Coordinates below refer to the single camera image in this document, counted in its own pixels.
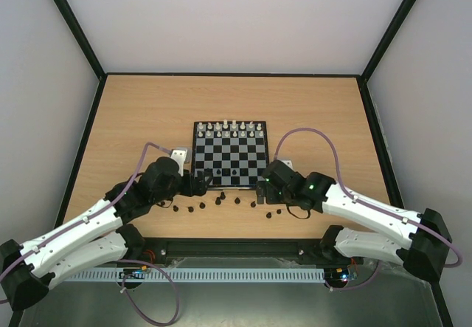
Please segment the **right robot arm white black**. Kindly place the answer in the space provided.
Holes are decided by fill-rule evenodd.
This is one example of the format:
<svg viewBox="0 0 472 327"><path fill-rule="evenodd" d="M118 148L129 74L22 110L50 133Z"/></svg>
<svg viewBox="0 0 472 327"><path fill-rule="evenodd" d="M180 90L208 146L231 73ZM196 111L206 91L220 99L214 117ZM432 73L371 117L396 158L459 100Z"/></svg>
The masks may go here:
<svg viewBox="0 0 472 327"><path fill-rule="evenodd" d="M329 261L342 257L388 261L429 283L438 282L445 268L452 240L441 214L435 210L427 208L418 213L393 207L342 187L322 173L303 176L279 160L262 172L257 201L343 217L368 229L358 232L330 226L320 244Z"/></svg>

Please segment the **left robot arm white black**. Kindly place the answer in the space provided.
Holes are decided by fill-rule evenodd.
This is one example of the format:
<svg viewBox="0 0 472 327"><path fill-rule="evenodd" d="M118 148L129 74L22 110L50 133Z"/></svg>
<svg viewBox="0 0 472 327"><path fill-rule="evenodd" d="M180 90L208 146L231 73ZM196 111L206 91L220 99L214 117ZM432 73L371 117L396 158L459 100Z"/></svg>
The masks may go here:
<svg viewBox="0 0 472 327"><path fill-rule="evenodd" d="M135 260L145 243L133 220L175 196L203 196L211 181L209 171L193 176L175 157L159 157L65 224L23 243L1 243L1 303L25 310L84 269Z"/></svg>

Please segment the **black and white chessboard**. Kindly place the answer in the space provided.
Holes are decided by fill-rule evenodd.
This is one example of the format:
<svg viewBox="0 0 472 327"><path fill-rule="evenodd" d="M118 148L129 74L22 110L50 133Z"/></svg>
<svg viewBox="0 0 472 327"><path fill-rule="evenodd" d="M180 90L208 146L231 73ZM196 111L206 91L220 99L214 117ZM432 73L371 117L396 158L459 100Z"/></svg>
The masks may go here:
<svg viewBox="0 0 472 327"><path fill-rule="evenodd" d="M263 120L235 120L237 129L233 130L232 120L228 120L228 128L223 129L223 120L217 121L197 121L193 124L193 140L192 140L192 161L190 171L196 176L197 172L211 169L213 174L210 189L254 189L257 182L262 179L262 173L270 162L268 151L268 132L266 122ZM221 137L216 137L216 122L221 124ZM246 137L240 138L240 124L246 124ZM254 137L249 137L248 125L254 123ZM203 137L198 137L198 124L203 123ZM207 130L207 124L211 123L212 130ZM259 138L257 133L257 124L262 123L263 137ZM206 132L211 131L212 137L207 138ZM229 131L229 137L225 138L223 133ZM232 132L237 131L238 136L232 137ZM241 176L240 170L246 168L247 176ZM221 175L217 175L217 169L221 169ZM232 169L237 171L236 175L232 175Z"/></svg>

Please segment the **black aluminium rail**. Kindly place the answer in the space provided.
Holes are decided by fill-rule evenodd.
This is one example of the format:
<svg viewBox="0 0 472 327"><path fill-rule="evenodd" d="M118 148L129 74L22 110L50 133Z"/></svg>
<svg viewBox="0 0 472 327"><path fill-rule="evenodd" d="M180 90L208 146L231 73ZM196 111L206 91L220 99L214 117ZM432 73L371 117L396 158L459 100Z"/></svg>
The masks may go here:
<svg viewBox="0 0 472 327"><path fill-rule="evenodd" d="M222 238L146 238L145 255L159 264L169 265L181 258L279 258L301 265L346 266L354 260L387 261L401 265L400 247L387 239L372 244L344 239L335 248L332 239L222 239Z"/></svg>

